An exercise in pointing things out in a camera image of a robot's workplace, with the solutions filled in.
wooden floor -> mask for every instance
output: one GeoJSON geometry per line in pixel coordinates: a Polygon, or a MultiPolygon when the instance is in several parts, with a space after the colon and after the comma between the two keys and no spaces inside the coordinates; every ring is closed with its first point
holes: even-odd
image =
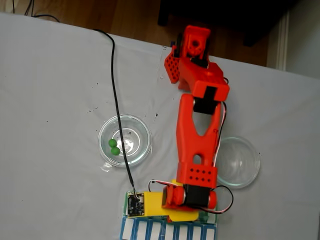
{"type": "MultiPolygon", "coordinates": [[[[0,0],[0,11],[9,11],[11,0],[0,0]]],[[[29,0],[15,0],[16,14],[24,14],[29,0]]],[[[160,0],[35,0],[35,14],[51,14],[62,23],[98,28],[107,33],[169,46],[191,24],[212,31],[210,55],[266,66],[268,37],[253,47],[243,46],[241,32],[208,26],[187,18],[170,16],[168,25],[158,26],[160,0]]]]}

yellow 3d-printed part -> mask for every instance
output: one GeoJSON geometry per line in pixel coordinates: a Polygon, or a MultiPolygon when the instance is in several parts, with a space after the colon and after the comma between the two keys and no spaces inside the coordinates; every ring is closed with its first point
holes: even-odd
{"type": "Polygon", "coordinates": [[[162,192],[143,192],[144,195],[144,215],[141,217],[169,216],[173,222],[195,221],[199,217],[199,212],[182,211],[170,208],[162,208],[162,192]]]}

clear glass bowl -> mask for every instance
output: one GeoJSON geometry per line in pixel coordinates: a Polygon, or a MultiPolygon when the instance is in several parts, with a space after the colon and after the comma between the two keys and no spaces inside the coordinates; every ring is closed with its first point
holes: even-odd
{"type": "MultiPolygon", "coordinates": [[[[151,132],[146,124],[139,118],[131,115],[120,115],[124,148],[126,158],[130,166],[142,162],[151,149],[151,132]]],[[[117,116],[109,119],[101,128],[99,136],[100,153],[104,160],[117,166],[125,167],[124,154],[121,144],[119,124],[117,116]],[[115,139],[120,149],[119,155],[111,153],[108,141],[115,139]]]]}
{"type": "Polygon", "coordinates": [[[230,188],[243,188],[258,175],[260,158],[254,146],[243,137],[221,140],[215,166],[218,181],[230,188]]]}

circuit board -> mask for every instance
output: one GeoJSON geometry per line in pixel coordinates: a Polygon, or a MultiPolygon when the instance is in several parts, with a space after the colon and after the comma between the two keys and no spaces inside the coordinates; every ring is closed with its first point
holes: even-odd
{"type": "Polygon", "coordinates": [[[127,215],[128,217],[138,217],[145,214],[144,194],[137,193],[138,199],[131,192],[127,193],[127,215]]]}

red robot arm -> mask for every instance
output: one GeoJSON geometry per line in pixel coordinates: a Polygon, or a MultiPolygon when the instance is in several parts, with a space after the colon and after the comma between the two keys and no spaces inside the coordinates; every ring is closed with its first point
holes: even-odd
{"type": "Polygon", "coordinates": [[[221,118],[221,102],[227,99],[229,85],[218,65],[209,62],[209,35],[206,28],[187,26],[183,37],[164,62],[171,83],[190,91],[181,96],[176,127],[178,150],[177,182],[183,186],[163,189],[163,208],[194,211],[195,208],[216,206],[214,191],[217,186],[217,168],[213,159],[217,150],[221,118]],[[193,122],[193,112],[211,115],[211,123],[200,136],[193,122]],[[194,163],[198,155],[201,163],[194,163]]]}

